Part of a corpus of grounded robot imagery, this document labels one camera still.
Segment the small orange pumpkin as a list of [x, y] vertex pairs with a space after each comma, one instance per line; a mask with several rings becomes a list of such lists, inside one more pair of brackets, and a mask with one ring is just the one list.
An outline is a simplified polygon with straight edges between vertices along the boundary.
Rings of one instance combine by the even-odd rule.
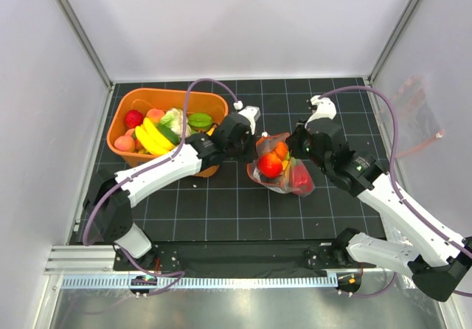
[[281, 161], [290, 159], [290, 153], [289, 153], [289, 150], [288, 150], [288, 146], [283, 141], [280, 141], [280, 142], [277, 143], [276, 147], [273, 149], [273, 153]]

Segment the red orange tomato toy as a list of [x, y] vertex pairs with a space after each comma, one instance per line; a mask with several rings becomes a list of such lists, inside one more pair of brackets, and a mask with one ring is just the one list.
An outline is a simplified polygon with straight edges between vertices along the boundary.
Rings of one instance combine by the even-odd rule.
[[282, 161], [274, 153], [263, 154], [257, 162], [257, 169], [267, 178], [274, 179], [283, 171]]

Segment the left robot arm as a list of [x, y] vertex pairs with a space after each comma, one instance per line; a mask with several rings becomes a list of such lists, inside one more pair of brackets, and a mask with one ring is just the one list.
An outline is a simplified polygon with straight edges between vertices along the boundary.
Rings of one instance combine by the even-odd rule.
[[157, 190], [226, 160], [253, 162], [259, 117], [259, 109], [248, 106], [227, 115], [212, 135], [193, 134], [169, 153], [135, 168], [115, 174], [99, 172], [84, 204], [91, 214], [83, 243], [90, 244], [90, 228], [96, 224], [103, 240], [118, 245], [138, 269], [153, 267], [156, 252], [150, 238], [134, 223], [132, 208]]

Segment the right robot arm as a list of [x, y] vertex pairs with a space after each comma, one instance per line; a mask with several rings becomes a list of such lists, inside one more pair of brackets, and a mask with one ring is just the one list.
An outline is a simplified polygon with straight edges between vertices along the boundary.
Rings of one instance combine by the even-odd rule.
[[346, 228], [331, 246], [337, 265], [387, 268], [410, 278], [426, 296], [449, 299], [471, 269], [470, 238], [434, 220], [369, 153], [350, 150], [331, 119], [299, 121], [286, 143], [292, 156], [311, 160], [333, 185], [389, 219], [409, 240], [393, 243]]

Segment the clear zip bag red zipper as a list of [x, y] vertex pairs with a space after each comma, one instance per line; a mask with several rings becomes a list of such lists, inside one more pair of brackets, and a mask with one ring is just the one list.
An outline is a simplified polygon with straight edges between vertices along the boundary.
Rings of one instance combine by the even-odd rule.
[[257, 162], [258, 159], [266, 153], [273, 153], [273, 149], [276, 147], [277, 143], [280, 141], [285, 142], [285, 140], [290, 136], [288, 132], [282, 133], [282, 134], [277, 134], [277, 135], [271, 135], [269, 136], [267, 133], [264, 133], [263, 136], [256, 142], [256, 151], [257, 151], [257, 158], [252, 162], [247, 164], [247, 174], [248, 177], [268, 188], [271, 191], [274, 191], [279, 194], [289, 194], [292, 193], [292, 189], [290, 187], [289, 181], [290, 181], [290, 170], [293, 166], [295, 165], [302, 165], [305, 167], [305, 164], [301, 159], [296, 159], [294, 158], [291, 153], [290, 153], [290, 159], [292, 159], [288, 169], [286, 171], [282, 171], [281, 174], [278, 175], [278, 177], [274, 179], [269, 179], [265, 177], [258, 169], [257, 169]]

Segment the red bell pepper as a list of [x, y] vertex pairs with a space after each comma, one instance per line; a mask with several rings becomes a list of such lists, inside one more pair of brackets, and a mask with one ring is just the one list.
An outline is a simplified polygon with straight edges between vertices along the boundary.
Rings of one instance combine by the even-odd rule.
[[295, 165], [290, 170], [290, 187], [292, 193], [299, 196], [307, 196], [313, 192], [314, 184], [306, 167]]

